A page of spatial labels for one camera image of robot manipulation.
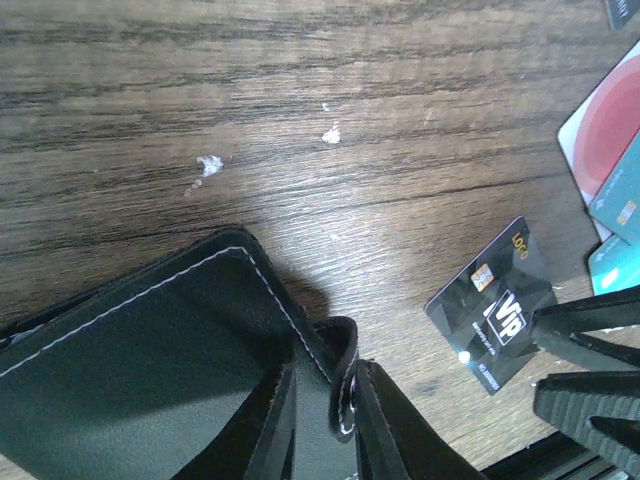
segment credit card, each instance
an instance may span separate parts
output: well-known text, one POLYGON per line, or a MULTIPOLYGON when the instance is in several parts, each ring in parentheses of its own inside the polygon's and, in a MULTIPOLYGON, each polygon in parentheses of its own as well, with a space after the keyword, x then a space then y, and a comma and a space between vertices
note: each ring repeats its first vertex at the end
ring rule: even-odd
POLYGON ((589 272, 596 295, 640 285, 640 245, 613 235, 589 257, 589 272))
MULTIPOLYGON (((640 129, 640 42, 558 132, 558 142, 588 207, 640 129)), ((600 240, 611 231, 594 221, 600 240)))
POLYGON ((530 335, 533 311, 555 303, 536 242, 518 217, 425 310, 493 395, 538 351, 530 335))
POLYGON ((589 213, 622 240, 640 245, 640 133, 596 195, 589 213))
POLYGON ((604 0, 612 30, 620 30, 640 9, 640 0, 604 0))

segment wooden table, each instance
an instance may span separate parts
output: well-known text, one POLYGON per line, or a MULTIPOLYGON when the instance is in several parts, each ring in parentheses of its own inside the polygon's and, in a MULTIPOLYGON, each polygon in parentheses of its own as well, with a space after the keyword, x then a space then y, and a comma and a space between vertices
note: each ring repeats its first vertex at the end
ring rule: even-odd
POLYGON ((590 294, 596 235, 555 135, 637 18, 612 33, 594 0, 5 0, 0 25, 0 323, 243 223, 474 465, 551 431, 532 385, 566 364, 541 354, 489 397, 422 308, 520 214, 559 299, 590 294), (224 168, 200 177, 201 155, 224 168))

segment dark card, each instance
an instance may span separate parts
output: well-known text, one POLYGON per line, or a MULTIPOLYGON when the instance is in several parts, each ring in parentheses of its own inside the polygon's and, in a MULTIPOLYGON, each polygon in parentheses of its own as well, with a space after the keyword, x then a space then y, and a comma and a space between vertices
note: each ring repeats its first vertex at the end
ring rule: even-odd
POLYGON ((426 312, 493 395, 538 351, 530 336, 533 311, 555 303, 535 240, 518 217, 438 292, 426 312))
POLYGON ((640 9, 640 0, 604 0, 612 30, 620 30, 640 9))

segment teal card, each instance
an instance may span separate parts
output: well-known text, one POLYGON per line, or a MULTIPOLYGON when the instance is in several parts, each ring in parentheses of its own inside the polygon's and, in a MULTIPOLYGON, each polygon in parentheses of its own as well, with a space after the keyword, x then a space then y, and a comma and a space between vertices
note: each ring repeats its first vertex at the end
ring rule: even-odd
POLYGON ((589 206, 593 218, 631 245, 640 244, 640 133, 589 206))
POLYGON ((629 245, 613 235, 589 257, 596 295, 640 285, 640 245, 629 245))

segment black leather wallet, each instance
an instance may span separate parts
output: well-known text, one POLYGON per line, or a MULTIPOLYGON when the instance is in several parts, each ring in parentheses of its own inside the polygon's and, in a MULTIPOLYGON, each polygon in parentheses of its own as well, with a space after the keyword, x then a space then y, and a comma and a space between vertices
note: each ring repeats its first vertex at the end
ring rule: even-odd
POLYGON ((354 442, 336 441, 327 416, 353 429, 329 405, 329 380, 354 366, 343 353, 255 239, 222 230, 0 332, 0 452, 39 479, 170 479, 289 362, 294 478, 344 480, 354 442))

